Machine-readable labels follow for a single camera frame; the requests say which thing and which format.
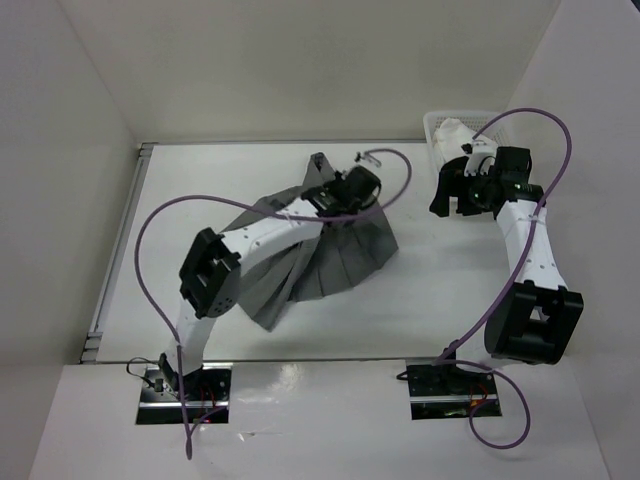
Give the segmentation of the grey pleated skirt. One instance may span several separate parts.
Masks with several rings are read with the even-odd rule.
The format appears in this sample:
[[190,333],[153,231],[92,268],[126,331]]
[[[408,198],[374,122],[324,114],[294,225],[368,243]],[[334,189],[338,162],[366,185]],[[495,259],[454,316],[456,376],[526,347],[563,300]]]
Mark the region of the grey pleated skirt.
[[345,292],[368,279],[396,254],[384,212],[352,224],[323,227],[321,236],[296,244],[251,269],[241,280],[244,312],[267,331],[290,303]]

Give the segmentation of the black skirt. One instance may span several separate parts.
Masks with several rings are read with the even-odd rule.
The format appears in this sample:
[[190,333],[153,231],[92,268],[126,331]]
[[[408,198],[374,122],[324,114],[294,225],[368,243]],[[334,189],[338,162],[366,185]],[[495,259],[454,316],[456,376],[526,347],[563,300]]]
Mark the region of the black skirt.
[[471,187],[474,176],[464,174],[469,158],[462,156],[446,162],[438,173],[438,184],[429,211],[440,218],[450,215],[450,199],[457,199],[456,213],[473,216],[482,210],[471,200]]

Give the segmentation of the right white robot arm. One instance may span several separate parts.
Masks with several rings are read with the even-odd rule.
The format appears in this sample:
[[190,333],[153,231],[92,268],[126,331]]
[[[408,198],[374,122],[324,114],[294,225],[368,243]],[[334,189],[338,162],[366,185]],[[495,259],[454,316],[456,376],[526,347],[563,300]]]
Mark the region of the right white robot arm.
[[547,230],[544,189],[531,182],[528,149],[471,141],[439,173],[432,212],[490,214],[504,239],[509,280],[490,307],[484,346],[494,359],[554,365],[565,353],[583,312],[567,286]]

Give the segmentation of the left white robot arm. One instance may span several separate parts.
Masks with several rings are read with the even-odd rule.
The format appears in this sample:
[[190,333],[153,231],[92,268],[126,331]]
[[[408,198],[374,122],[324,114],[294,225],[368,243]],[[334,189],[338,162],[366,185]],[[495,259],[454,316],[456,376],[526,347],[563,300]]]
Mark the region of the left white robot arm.
[[242,280],[254,267],[305,242],[318,242],[333,217],[343,224],[369,211],[380,187],[375,174],[356,166],[246,226],[221,234],[210,228],[198,232],[179,270],[178,338],[159,359],[165,390],[180,400],[196,393],[216,319],[238,303],[245,291]]

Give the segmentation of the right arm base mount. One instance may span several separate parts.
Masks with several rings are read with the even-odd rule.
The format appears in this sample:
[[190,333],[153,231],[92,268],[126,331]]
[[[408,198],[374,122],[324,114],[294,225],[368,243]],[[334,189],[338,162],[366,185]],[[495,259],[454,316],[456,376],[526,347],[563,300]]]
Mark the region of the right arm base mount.
[[414,361],[396,379],[407,384],[413,420],[468,418],[472,411],[480,418],[502,415],[492,374]]

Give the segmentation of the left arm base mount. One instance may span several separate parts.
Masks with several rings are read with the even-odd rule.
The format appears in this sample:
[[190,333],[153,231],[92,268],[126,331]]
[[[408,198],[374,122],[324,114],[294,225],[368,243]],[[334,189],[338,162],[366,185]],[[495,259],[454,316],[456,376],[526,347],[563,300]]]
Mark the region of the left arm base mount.
[[[156,362],[134,357],[125,371],[141,382],[137,425],[177,425],[183,422],[177,384],[167,381]],[[232,364],[205,362],[185,380],[185,408],[190,424],[227,424],[231,397]]]

